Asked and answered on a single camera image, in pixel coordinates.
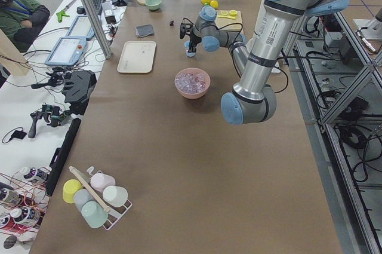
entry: table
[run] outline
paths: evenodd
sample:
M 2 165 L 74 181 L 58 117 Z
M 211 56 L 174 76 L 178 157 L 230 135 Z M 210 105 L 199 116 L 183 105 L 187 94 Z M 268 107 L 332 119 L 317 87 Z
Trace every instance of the table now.
M 77 0 L 68 10 L 67 14 L 70 17 L 64 17 L 62 23 L 58 23 L 56 12 L 62 10 L 71 0 L 63 0 L 57 10 L 51 11 L 51 18 L 47 25 L 42 30 L 41 34 L 62 27 L 69 27 L 73 19 L 76 17 L 77 6 L 82 5 L 80 0 Z M 118 7 L 115 10 L 116 19 L 119 20 L 125 11 L 125 7 Z M 106 29 L 106 21 L 102 15 L 101 21 L 103 27 Z M 54 44 L 58 38 L 65 36 L 67 29 L 60 29 L 55 32 L 47 33 L 36 39 L 33 45 L 29 48 L 32 50 L 52 50 Z M 84 69 L 92 70 L 98 77 L 99 72 L 102 69 L 104 57 L 99 47 L 97 40 L 94 38 L 90 41 L 85 49 L 87 56 L 87 64 Z M 44 65 L 45 59 L 49 55 L 49 52 L 37 52 L 33 57 L 32 54 L 27 54 L 26 58 L 31 58 L 31 66 L 38 74 L 34 74 L 29 71 L 26 76 L 10 76 L 7 79 L 8 83 L 0 88 L 0 131 L 2 137 L 10 130 L 16 127 L 23 127 L 25 132 L 28 132 L 32 125 L 32 119 L 30 113 L 41 108 L 43 103 L 50 105 L 59 105 L 62 108 L 69 108 L 68 103 L 64 103 L 64 96 L 60 93 L 62 85 L 56 88 L 49 88 L 51 94 L 44 88 L 32 90 L 29 85 L 36 83 L 44 79 L 45 72 L 49 72 L 51 68 L 47 68 Z M 9 144 L 0 143 L 0 153 L 2 154 L 2 165 L 0 172 L 12 176 L 18 172 L 24 166 L 34 167 L 47 167 L 53 157 L 56 148 L 61 147 L 65 134 L 70 126 L 71 118 L 67 118 L 63 125 L 60 127 L 52 128 L 47 126 L 44 120 L 37 122 L 36 137 L 29 139 L 27 136 L 23 140 L 12 140 Z M 0 176 L 0 181 L 9 183 L 5 178 Z M 4 240 L 5 235 L 0 234 L 1 243 Z
M 218 0 L 242 11 L 252 35 L 261 0 Z M 61 189 L 51 198 L 31 254 L 40 253 L 341 253 L 301 112 L 291 86 L 268 122 L 231 126 L 220 97 L 238 81 L 227 50 L 190 59 L 178 37 L 200 0 L 162 0 L 151 12 L 131 0 L 91 96 L 66 167 L 95 166 L 126 187 L 133 207 L 110 231 L 91 229 Z M 175 26 L 169 26 L 174 20 Z M 152 24 L 153 71 L 116 70 L 135 26 Z M 211 88 L 182 98 L 176 73 L 205 69 Z M 275 90 L 285 84 L 273 74 Z

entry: silver robot arm segment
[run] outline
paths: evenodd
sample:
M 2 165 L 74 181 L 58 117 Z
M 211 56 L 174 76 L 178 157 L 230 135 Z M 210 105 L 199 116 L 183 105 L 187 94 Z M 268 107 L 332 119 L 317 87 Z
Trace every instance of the silver robot arm segment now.
M 221 98 L 221 110 L 226 121 L 245 124 L 271 118 L 276 110 L 276 97 L 267 80 L 294 21 L 303 15 L 319 16 L 341 11 L 349 1 L 264 0 L 266 13 L 250 52 L 240 36 L 217 30 L 214 24 L 216 12 L 214 14 L 213 8 L 204 6 L 190 32 L 189 52 L 195 54 L 198 40 L 207 51 L 215 51 L 219 47 L 229 49 L 241 79 L 231 93 Z

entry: pink cup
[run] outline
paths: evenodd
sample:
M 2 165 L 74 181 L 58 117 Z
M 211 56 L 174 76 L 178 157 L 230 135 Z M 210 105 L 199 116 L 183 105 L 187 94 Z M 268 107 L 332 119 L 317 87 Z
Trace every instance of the pink cup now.
M 108 186 L 115 185 L 115 179 L 113 176 L 106 175 L 104 173 L 96 173 L 95 175 L 91 177 L 90 185 L 96 191 L 99 191 L 100 193 L 102 193 L 104 189 L 107 188 Z

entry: beige tray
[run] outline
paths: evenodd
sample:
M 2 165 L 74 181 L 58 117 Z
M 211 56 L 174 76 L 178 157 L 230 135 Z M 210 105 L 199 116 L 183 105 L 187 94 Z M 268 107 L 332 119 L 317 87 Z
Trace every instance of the beige tray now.
M 146 74 L 153 68 L 156 42 L 127 41 L 117 66 L 120 73 Z

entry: lemon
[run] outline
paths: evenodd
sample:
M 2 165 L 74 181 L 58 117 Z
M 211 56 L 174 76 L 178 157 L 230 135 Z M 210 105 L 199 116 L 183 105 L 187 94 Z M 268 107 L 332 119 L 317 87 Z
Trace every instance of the lemon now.
M 209 5 L 211 3 L 211 0 L 202 0 L 202 5 Z
M 210 6 L 217 9 L 219 7 L 219 2 L 217 2 L 216 0 L 212 0 Z

